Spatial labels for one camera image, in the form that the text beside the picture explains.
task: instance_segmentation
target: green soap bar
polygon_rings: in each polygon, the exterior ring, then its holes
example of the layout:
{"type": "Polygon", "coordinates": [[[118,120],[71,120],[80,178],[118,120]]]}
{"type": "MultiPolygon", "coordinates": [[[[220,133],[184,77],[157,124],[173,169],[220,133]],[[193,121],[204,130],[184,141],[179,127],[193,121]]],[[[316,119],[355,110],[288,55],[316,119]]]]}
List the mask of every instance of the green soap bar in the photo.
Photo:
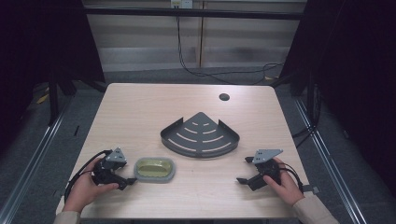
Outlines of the green soap bar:
{"type": "Polygon", "coordinates": [[[162,159],[144,159],[136,166],[140,175],[148,177],[165,177],[172,171],[172,163],[162,159]]]}

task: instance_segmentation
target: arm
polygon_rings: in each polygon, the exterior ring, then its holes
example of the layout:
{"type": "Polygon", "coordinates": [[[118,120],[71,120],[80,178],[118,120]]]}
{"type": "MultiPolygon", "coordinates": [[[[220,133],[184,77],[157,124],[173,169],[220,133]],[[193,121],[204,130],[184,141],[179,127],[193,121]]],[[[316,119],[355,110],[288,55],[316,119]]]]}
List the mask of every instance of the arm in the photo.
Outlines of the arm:
{"type": "Polygon", "coordinates": [[[119,187],[116,183],[102,186],[96,186],[93,183],[91,171],[99,160],[100,159],[98,158],[92,161],[85,168],[84,172],[86,173],[83,173],[83,175],[81,175],[76,181],[76,184],[72,188],[70,195],[64,204],[62,213],[56,216],[54,224],[79,223],[79,216],[86,205],[92,203],[97,196],[119,187]]]}
{"type": "MultiPolygon", "coordinates": [[[[279,163],[279,167],[285,167],[280,159],[274,158],[274,160],[279,163]]],[[[268,175],[265,175],[263,179],[285,203],[293,207],[297,218],[304,224],[338,223],[317,196],[305,198],[288,172],[280,171],[281,185],[268,175]]]]}

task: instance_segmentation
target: light wood tabletop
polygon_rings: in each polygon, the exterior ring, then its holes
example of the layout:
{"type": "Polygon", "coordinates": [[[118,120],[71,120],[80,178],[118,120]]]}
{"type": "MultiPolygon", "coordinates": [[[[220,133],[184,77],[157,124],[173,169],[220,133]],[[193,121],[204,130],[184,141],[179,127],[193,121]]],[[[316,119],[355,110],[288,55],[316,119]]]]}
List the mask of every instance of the light wood tabletop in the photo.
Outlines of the light wood tabletop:
{"type": "MultiPolygon", "coordinates": [[[[119,147],[128,163],[117,174],[134,177],[144,157],[165,157],[176,165],[163,184],[136,181],[88,205],[82,218],[195,219],[294,217],[268,186],[252,191],[236,178],[257,175],[245,162],[257,149],[281,148],[278,157],[308,184],[304,168],[276,93],[271,87],[180,84],[111,84],[97,111],[73,174],[96,153],[119,147]],[[228,101],[219,96],[226,93],[228,101]],[[162,143],[160,132],[178,119],[204,112],[240,136],[238,147],[212,159],[177,154],[162,143]]],[[[57,213],[62,211],[61,199],[57,213]]]]}

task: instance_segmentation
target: gray carpet floor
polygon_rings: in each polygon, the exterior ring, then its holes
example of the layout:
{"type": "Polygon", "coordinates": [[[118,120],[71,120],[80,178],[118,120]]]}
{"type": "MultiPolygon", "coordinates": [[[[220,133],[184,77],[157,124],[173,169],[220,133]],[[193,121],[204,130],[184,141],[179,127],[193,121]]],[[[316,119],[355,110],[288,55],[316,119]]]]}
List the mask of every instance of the gray carpet floor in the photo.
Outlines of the gray carpet floor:
{"type": "MultiPolygon", "coordinates": [[[[194,76],[182,69],[119,72],[106,74],[107,84],[113,82],[137,83],[197,83],[197,84],[243,84],[266,85],[271,80],[260,81],[261,73],[243,73],[261,68],[211,68],[206,73],[222,73],[237,71],[240,73],[228,75],[194,76]]],[[[268,77],[275,77],[279,70],[270,70],[265,73],[268,77]]],[[[20,180],[27,163],[33,157],[36,147],[48,129],[50,119],[50,104],[46,101],[40,105],[35,103],[46,84],[38,86],[35,99],[26,110],[25,116],[19,124],[19,133],[7,154],[1,158],[0,177],[0,204],[3,206],[9,194],[20,180]]],[[[49,145],[44,160],[39,164],[29,189],[25,193],[12,223],[52,223],[55,209],[60,201],[56,191],[63,189],[73,170],[85,138],[92,125],[96,111],[104,96],[103,93],[93,90],[83,83],[76,82],[78,92],[72,97],[69,107],[64,111],[64,119],[49,145]]],[[[303,129],[304,122],[299,114],[295,98],[290,95],[289,85],[276,88],[276,94],[281,104],[291,133],[303,129]]],[[[60,96],[60,106],[67,102],[67,97],[60,96]]],[[[322,106],[318,131],[323,137],[332,157],[335,160],[346,184],[356,198],[367,223],[394,223],[396,221],[396,200],[390,195],[388,188],[370,168],[359,153],[356,145],[345,138],[344,130],[331,111],[322,106]]],[[[302,137],[295,138],[300,143],[302,137]]],[[[307,138],[298,148],[306,174],[311,186],[318,187],[319,198],[325,203],[340,223],[353,223],[342,198],[340,197],[315,144],[307,138]]],[[[189,223],[188,220],[84,220],[83,223],[189,223]]],[[[299,223],[296,219],[271,220],[216,220],[215,223],[299,223]]]]}

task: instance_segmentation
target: hand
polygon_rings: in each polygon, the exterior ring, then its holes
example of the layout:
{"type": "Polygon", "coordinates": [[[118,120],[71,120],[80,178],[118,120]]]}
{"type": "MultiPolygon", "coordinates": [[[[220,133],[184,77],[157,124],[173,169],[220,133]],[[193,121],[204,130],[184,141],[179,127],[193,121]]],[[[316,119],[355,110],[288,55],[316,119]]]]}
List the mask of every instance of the hand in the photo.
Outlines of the hand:
{"type": "MultiPolygon", "coordinates": [[[[285,168],[285,165],[282,164],[283,161],[278,158],[274,158],[274,160],[279,163],[280,168],[285,168]]],[[[280,171],[281,185],[278,185],[275,180],[268,175],[265,175],[263,179],[277,193],[277,195],[289,205],[294,205],[304,198],[304,195],[300,192],[296,183],[287,171],[280,171]]]]}
{"type": "MultiPolygon", "coordinates": [[[[84,169],[86,171],[92,171],[94,165],[101,160],[97,158],[90,162],[87,167],[84,169]]],[[[101,194],[109,192],[113,189],[117,189],[119,184],[107,184],[102,186],[97,186],[93,183],[91,172],[83,173],[76,181],[75,185],[73,186],[69,197],[67,198],[66,204],[64,205],[63,211],[75,211],[75,212],[82,212],[82,209],[92,203],[95,198],[101,194]]]]}

